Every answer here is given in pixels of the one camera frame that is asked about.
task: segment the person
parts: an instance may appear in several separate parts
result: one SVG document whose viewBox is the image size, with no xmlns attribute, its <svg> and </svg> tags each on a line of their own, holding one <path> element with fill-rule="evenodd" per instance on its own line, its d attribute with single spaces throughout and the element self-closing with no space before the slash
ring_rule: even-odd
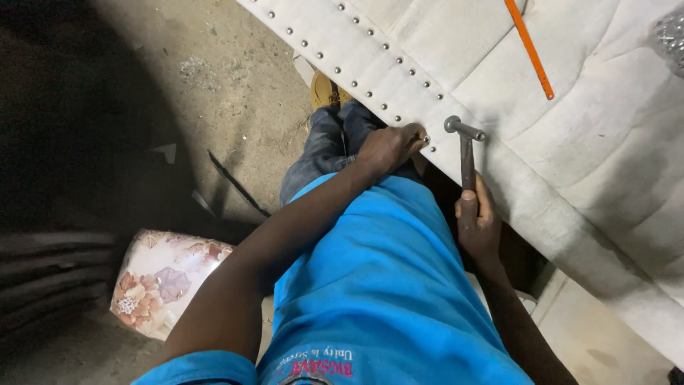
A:
<svg viewBox="0 0 684 385">
<path fill-rule="evenodd" d="M 210 274 L 134 384 L 576 384 L 506 277 L 483 179 L 456 216 L 491 318 L 410 160 L 425 130 L 380 129 L 321 73 L 311 97 L 283 207 Z M 273 289 L 274 335 L 255 367 Z"/>
</svg>

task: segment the blue jeans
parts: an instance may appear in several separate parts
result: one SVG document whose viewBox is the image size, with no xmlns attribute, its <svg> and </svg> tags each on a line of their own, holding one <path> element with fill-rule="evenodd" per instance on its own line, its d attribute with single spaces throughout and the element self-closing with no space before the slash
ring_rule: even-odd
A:
<svg viewBox="0 0 684 385">
<path fill-rule="evenodd" d="M 357 100 L 345 103 L 339 113 L 329 106 L 316 110 L 311 115 L 311 131 L 304 143 L 304 153 L 282 179 L 280 206 L 285 206 L 295 194 L 319 177 L 336 173 L 355 161 L 368 134 L 385 126 Z M 392 175 L 423 183 L 411 159 Z"/>
</svg>

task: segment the hammer handle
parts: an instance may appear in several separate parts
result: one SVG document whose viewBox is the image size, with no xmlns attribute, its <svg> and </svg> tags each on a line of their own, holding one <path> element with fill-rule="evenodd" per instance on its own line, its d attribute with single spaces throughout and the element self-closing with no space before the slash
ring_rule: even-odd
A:
<svg viewBox="0 0 684 385">
<path fill-rule="evenodd" d="M 473 157 L 473 140 L 461 137 L 461 187 L 463 190 L 475 191 L 475 158 Z"/>
</svg>

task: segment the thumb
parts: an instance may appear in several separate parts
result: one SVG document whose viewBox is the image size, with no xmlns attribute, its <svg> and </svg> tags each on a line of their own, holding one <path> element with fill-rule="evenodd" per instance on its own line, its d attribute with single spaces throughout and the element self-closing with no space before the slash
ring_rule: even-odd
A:
<svg viewBox="0 0 684 385">
<path fill-rule="evenodd" d="M 458 233 L 465 234 L 475 231 L 475 226 L 477 226 L 477 195 L 472 190 L 463 190 L 460 199 Z"/>
</svg>

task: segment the work boot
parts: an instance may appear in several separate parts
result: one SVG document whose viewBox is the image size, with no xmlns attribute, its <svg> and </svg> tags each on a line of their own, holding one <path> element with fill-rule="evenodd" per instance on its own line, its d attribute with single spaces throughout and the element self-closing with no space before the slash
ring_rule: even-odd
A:
<svg viewBox="0 0 684 385">
<path fill-rule="evenodd" d="M 321 71 L 316 71 L 311 80 L 309 98 L 311 99 L 311 107 L 313 107 L 314 111 L 326 105 L 339 111 L 344 103 L 353 99 L 347 91 L 338 87 L 334 81 L 328 79 Z"/>
</svg>

